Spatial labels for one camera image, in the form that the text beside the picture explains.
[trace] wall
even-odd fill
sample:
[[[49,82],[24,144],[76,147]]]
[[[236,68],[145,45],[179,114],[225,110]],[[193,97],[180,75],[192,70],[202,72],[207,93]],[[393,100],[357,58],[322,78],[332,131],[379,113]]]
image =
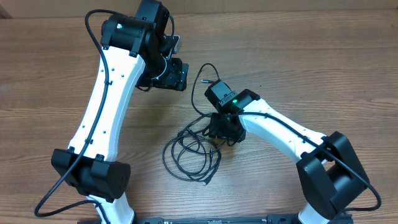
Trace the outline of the wall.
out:
[[[398,0],[163,0],[172,14],[395,9]],[[0,0],[0,15],[12,18],[84,16],[92,9],[134,15],[140,0]]]

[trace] beige wall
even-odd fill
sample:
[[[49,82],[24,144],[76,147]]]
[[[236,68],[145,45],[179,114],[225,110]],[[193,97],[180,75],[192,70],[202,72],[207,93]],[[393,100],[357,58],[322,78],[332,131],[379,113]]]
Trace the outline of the beige wall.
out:
[[[134,15],[141,0],[0,0],[12,18],[84,16],[92,9]],[[172,14],[259,11],[395,9],[398,0],[163,0]]]

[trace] wooden table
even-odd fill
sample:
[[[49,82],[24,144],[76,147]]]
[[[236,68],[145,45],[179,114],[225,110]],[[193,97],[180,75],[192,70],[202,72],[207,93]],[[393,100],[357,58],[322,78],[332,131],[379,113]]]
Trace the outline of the wooden table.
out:
[[[90,20],[98,38],[104,19]],[[190,65],[187,90],[134,91],[119,139],[119,161],[131,165],[126,194],[138,217],[255,217],[305,205],[295,164],[252,134],[222,148],[206,187],[164,169],[162,149],[198,116],[192,84],[211,62],[232,89],[255,91],[307,128],[347,135],[383,198],[377,212],[355,213],[356,223],[397,223],[398,11],[182,15],[175,24],[183,38],[178,56]],[[52,151],[65,149],[77,130],[98,62],[82,18],[0,20],[0,223],[97,217],[92,205],[46,219],[33,210],[59,178]],[[203,72],[214,77],[210,68]],[[197,85],[195,102],[211,111],[206,87]],[[63,184],[42,211],[82,199]],[[367,190],[353,204],[375,199]]]

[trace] wooden tabletop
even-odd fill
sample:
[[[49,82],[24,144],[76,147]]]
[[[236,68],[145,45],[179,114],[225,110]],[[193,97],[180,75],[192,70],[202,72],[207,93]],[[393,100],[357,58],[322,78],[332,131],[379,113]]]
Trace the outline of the wooden tabletop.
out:
[[[90,19],[98,38],[105,18]],[[347,135],[383,199],[376,212],[354,213],[355,222],[398,222],[398,11],[181,15],[175,25],[183,38],[177,56],[190,66],[187,90],[135,90],[119,138],[118,160],[131,165],[126,195],[138,217],[255,217],[297,213],[306,203],[295,164],[252,134],[222,148],[206,187],[167,173],[163,147],[198,117],[192,84],[211,62],[235,91],[258,93],[306,128]],[[82,18],[0,20],[0,223],[97,217],[92,205],[45,219],[33,210],[59,178],[52,151],[65,149],[77,130],[99,57]],[[214,77],[204,70],[204,79]],[[213,110],[207,86],[195,89],[202,111]],[[83,199],[63,184],[42,211]],[[375,203],[367,190],[353,205]]]

